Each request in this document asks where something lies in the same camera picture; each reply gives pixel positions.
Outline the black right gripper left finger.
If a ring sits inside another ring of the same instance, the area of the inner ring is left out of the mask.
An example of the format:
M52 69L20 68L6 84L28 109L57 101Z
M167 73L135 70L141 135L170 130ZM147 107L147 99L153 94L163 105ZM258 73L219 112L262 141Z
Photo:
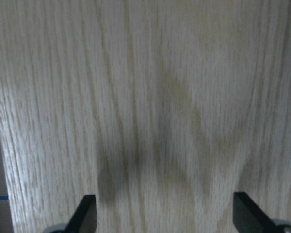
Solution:
M95 233L97 230L96 196L84 195L67 224L45 229L46 233Z

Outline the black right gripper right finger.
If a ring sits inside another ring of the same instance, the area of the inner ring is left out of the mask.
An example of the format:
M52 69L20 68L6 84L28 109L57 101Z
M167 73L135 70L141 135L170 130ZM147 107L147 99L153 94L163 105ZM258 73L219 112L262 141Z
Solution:
M291 222L270 219L245 193L233 193L233 224L239 233L291 233Z

